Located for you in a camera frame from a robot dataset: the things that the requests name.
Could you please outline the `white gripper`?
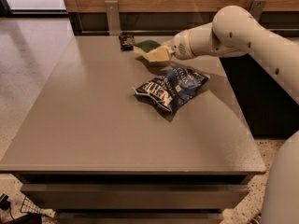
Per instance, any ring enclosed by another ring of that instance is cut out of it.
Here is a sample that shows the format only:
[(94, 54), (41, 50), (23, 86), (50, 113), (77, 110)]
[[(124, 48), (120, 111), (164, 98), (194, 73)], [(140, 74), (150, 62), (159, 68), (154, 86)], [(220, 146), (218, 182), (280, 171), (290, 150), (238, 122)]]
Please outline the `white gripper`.
[(179, 60), (193, 59), (194, 55), (190, 45), (190, 31), (185, 30), (176, 34), (170, 41), (171, 47), (162, 45), (157, 49), (148, 52), (145, 59), (150, 63), (167, 62), (172, 58), (172, 55)]

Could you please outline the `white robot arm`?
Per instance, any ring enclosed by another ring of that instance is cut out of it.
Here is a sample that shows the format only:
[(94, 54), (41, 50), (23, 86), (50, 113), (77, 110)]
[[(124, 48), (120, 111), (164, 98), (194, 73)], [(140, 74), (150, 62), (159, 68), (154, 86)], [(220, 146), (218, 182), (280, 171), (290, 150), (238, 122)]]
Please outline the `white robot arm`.
[[(151, 62), (248, 54), (299, 104), (299, 45), (262, 27), (238, 6), (219, 10), (211, 23), (178, 33), (149, 52)], [(279, 149), (269, 171), (261, 224), (299, 224), (299, 132)]]

